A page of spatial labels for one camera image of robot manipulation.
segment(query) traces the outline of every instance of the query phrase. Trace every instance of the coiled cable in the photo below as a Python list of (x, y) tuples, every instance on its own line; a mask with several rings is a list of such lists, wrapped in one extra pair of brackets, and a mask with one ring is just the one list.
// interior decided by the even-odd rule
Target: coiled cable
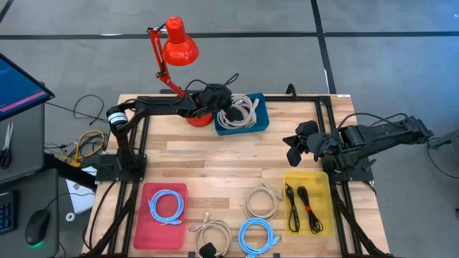
[[(300, 217), (298, 217), (298, 210), (295, 206), (295, 193), (293, 192), (292, 186), (289, 186), (287, 183), (285, 184), (285, 195), (290, 200), (290, 205), (292, 206), (290, 216), (288, 217), (288, 228), (290, 231), (298, 233), (300, 231)], [(295, 229), (292, 229), (290, 222), (292, 220), (292, 216)]]
[[(267, 185), (265, 182), (261, 181), (261, 186), (254, 188), (247, 197), (245, 197), (245, 202), (244, 202), (244, 212), (245, 216), (249, 218), (261, 218), (261, 219), (266, 219), (266, 220), (271, 220), (275, 217), (275, 215), (278, 213), (278, 206), (279, 206), (279, 201), (282, 200), (282, 197), (274, 191), (269, 185)], [(253, 212), (253, 210), (250, 208), (250, 199), (253, 197), (254, 194), (257, 192), (262, 191), (271, 197), (273, 200), (273, 207), (267, 214), (256, 214)]]
[(242, 120), (230, 121), (226, 118), (226, 112), (220, 110), (217, 116), (217, 122), (227, 130), (233, 130), (238, 128), (251, 128), (257, 123), (257, 108), (260, 100), (256, 98), (253, 103), (250, 98), (246, 95), (233, 95), (231, 97), (232, 108), (239, 110), (243, 116)]
[(209, 212), (206, 212), (204, 214), (203, 224), (194, 225), (190, 228), (191, 232), (196, 232), (196, 236), (194, 239), (194, 251), (199, 257), (202, 257), (201, 254), (199, 253), (198, 242), (200, 242), (201, 246), (204, 246), (204, 242), (202, 241), (202, 236), (204, 235), (204, 232), (206, 231), (206, 229), (210, 229), (210, 228), (220, 230), (226, 237), (227, 244), (225, 248), (222, 251), (219, 251), (215, 254), (215, 257), (220, 257), (220, 256), (223, 257), (230, 249), (230, 245), (232, 243), (231, 229), (230, 229), (230, 226), (228, 226), (228, 224), (226, 224), (226, 222), (224, 222), (223, 220), (219, 220), (219, 219), (209, 220)]
[[(266, 241), (266, 244), (260, 248), (260, 249), (255, 249), (248, 245), (245, 240), (245, 231), (247, 228), (251, 225), (260, 225), (266, 229), (268, 232), (268, 240)], [(274, 231), (271, 225), (268, 223), (268, 221), (260, 218), (251, 218), (246, 220), (240, 230), (239, 230), (239, 235), (237, 240), (239, 241), (239, 245), (241, 246), (241, 249), (247, 253), (247, 258), (255, 258), (256, 256), (262, 255), (265, 252), (267, 252), (269, 249), (271, 249), (275, 244), (277, 244), (280, 240), (280, 237), (274, 236)]]
[(323, 224), (320, 220), (317, 219), (316, 215), (313, 213), (311, 206), (309, 204), (309, 195), (306, 187), (300, 186), (297, 189), (297, 194), (303, 201), (304, 206), (306, 207), (306, 211), (308, 212), (309, 217), (309, 227), (311, 228), (311, 232), (313, 234), (317, 234), (323, 230)]
[[(165, 195), (172, 195), (172, 196), (175, 196), (175, 198), (177, 199), (177, 211), (175, 212), (174, 215), (170, 216), (170, 217), (167, 217), (167, 218), (164, 218), (162, 216), (159, 216), (158, 212), (156, 211), (156, 205), (158, 203), (158, 200), (162, 197), (162, 196), (165, 196)], [(162, 224), (166, 225), (166, 224), (170, 224), (170, 225), (179, 225), (181, 224), (181, 220), (178, 219), (181, 215), (181, 213), (184, 211), (184, 200), (183, 198), (181, 197), (181, 195), (175, 191), (172, 191), (172, 190), (168, 190), (168, 189), (164, 189), (164, 190), (160, 190), (158, 192), (155, 193), (155, 195), (153, 196), (153, 198), (151, 198), (151, 200), (148, 200), (148, 205), (150, 207), (150, 213), (152, 215), (152, 217), (157, 221), (157, 222), (161, 222)]]

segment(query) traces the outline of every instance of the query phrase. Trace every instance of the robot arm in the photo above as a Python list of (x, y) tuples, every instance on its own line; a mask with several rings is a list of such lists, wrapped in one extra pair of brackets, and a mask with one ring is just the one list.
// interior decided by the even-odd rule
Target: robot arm
[[(332, 133), (320, 133), (315, 121), (301, 123), (296, 135), (284, 138), (291, 148), (287, 158), (291, 166), (301, 161), (301, 153), (312, 152), (314, 160), (333, 157), (334, 169), (352, 171), (363, 158), (385, 151), (399, 144), (423, 144), (433, 136), (424, 123), (415, 117), (378, 126), (351, 125), (339, 127)], [(364, 166), (368, 169), (375, 160)]]
[[(165, 100), (155, 97), (138, 97), (107, 111), (110, 130), (118, 143), (117, 157), (120, 167), (135, 173), (137, 160), (129, 146), (128, 133), (150, 115), (180, 115), (183, 118), (200, 118), (208, 113), (231, 108), (231, 90), (226, 85), (209, 84), (203, 90), (182, 99)], [(126, 110), (135, 110), (128, 120)]]

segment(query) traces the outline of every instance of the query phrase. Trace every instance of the keyboard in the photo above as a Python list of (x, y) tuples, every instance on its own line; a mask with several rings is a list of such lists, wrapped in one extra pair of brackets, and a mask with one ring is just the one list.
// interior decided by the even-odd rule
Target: keyboard
[(0, 234), (16, 229), (16, 205), (15, 191), (0, 193)]

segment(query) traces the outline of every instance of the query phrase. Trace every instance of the blue cable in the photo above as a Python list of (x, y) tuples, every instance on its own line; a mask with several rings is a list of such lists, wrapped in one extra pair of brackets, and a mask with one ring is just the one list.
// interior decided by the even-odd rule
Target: blue cable
[[(250, 245), (248, 245), (245, 240), (244, 240), (244, 235), (245, 231), (250, 225), (260, 225), (266, 229), (268, 232), (268, 240), (266, 241), (265, 246), (263, 246), (261, 249), (254, 249)], [(265, 252), (267, 252), (271, 247), (273, 247), (275, 244), (279, 242), (279, 237), (274, 236), (273, 228), (271, 225), (264, 219), (260, 218), (251, 218), (246, 220), (241, 228), (239, 229), (239, 245), (241, 246), (242, 250), (247, 253), (248, 258), (255, 258), (258, 255), (261, 255)]]
[[(158, 215), (158, 212), (156, 212), (156, 205), (158, 203), (158, 200), (165, 195), (173, 195), (175, 198), (177, 198), (177, 211), (175, 212), (174, 215), (170, 216), (169, 218), (164, 218), (162, 216)], [(181, 197), (181, 195), (175, 191), (172, 190), (160, 190), (155, 195), (151, 200), (148, 200), (148, 205), (150, 206), (150, 213), (152, 217), (157, 220), (157, 222), (161, 222), (162, 224), (170, 224), (170, 225), (179, 225), (181, 224), (181, 220), (178, 219), (181, 215), (182, 212), (184, 212), (184, 200)]]

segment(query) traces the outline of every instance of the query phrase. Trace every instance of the yellow cable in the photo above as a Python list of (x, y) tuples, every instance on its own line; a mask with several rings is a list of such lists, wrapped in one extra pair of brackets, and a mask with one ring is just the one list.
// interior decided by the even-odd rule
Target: yellow cable
[[(99, 133), (100, 134), (100, 137), (102, 138), (101, 140), (101, 144), (92, 152), (92, 153), (89, 153), (87, 155), (81, 155), (81, 157), (79, 156), (80, 155), (80, 148), (81, 148), (81, 141), (82, 139), (84, 139), (85, 137), (87, 137), (86, 135), (90, 134), (90, 133)], [(96, 154), (98, 151), (100, 151), (100, 149), (102, 149), (103, 147), (103, 143), (105, 142), (105, 136), (103, 134), (103, 132), (101, 130), (88, 130), (86, 132), (84, 132), (81, 136), (80, 136), (80, 139), (78, 139), (78, 142), (77, 142), (77, 152), (75, 154), (75, 157), (74, 158), (69, 158), (69, 159), (72, 159), (72, 163), (71, 165), (72, 166), (80, 166), (81, 164), (81, 159), (83, 158), (89, 158), (90, 156)]]

